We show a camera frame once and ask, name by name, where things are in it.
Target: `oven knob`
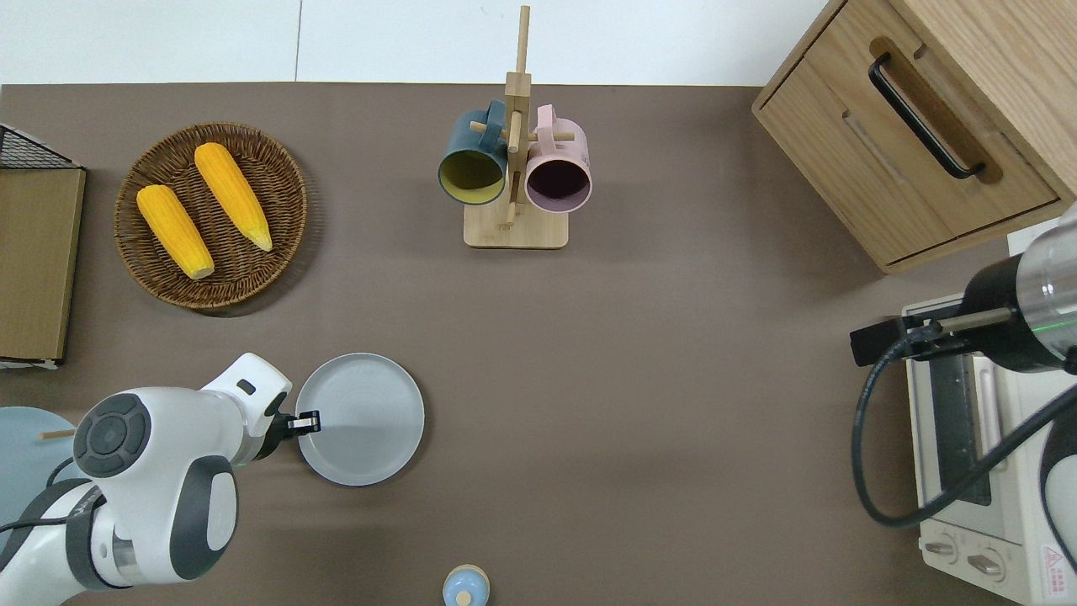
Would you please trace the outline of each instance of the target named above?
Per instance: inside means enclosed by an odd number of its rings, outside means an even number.
[[[1006,578],[1006,567],[1003,565],[1002,555],[993,549],[984,549],[983,553],[969,555],[968,565],[976,568],[993,581],[1002,581]]]
[[[953,537],[946,533],[939,535],[935,540],[921,538],[920,549],[940,556],[948,564],[953,564],[957,561],[957,545],[954,542]]]

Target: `gray plate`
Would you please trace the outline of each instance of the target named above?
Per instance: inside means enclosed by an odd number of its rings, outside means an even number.
[[[64,418],[28,407],[0,408],[0,524],[18,520],[27,505],[45,490],[48,475],[71,456],[73,438],[39,440],[45,432],[74,429]],[[85,478],[73,463],[57,480]],[[0,534],[0,549],[10,533]]]
[[[300,436],[299,450],[314,471],[338,484],[365,487],[393,476],[422,439],[419,387],[377,354],[348,354],[319,367],[295,405],[296,414],[312,410],[322,431]]]

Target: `mug rack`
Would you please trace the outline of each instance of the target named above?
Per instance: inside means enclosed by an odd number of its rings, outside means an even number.
[[[516,47],[516,71],[505,76],[505,130],[508,165],[505,189],[489,203],[464,206],[464,242],[473,248],[557,249],[569,243],[567,213],[546,212],[528,203],[523,172],[528,161],[531,132],[531,74],[527,72],[528,28],[531,8],[520,6],[520,27]],[[473,122],[472,129],[486,125]],[[557,132],[555,140],[571,140],[571,132]]]

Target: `toaster oven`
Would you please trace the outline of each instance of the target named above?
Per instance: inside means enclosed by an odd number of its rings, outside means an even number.
[[[959,294],[903,312],[946,315],[960,302]],[[906,369],[920,506],[1077,382],[1061,370],[1011,372],[977,354],[908,361]],[[920,549],[927,565],[1020,604],[1077,604],[1077,576],[1040,503],[1039,463],[1047,432],[1040,431],[956,502],[921,523]]]

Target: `pink mug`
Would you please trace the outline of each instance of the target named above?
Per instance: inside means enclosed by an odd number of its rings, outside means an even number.
[[[572,141],[555,141],[555,132],[572,132]],[[587,136],[578,124],[558,117],[554,105],[538,108],[538,141],[528,151],[524,192],[547,212],[572,212],[591,197],[591,165]]]

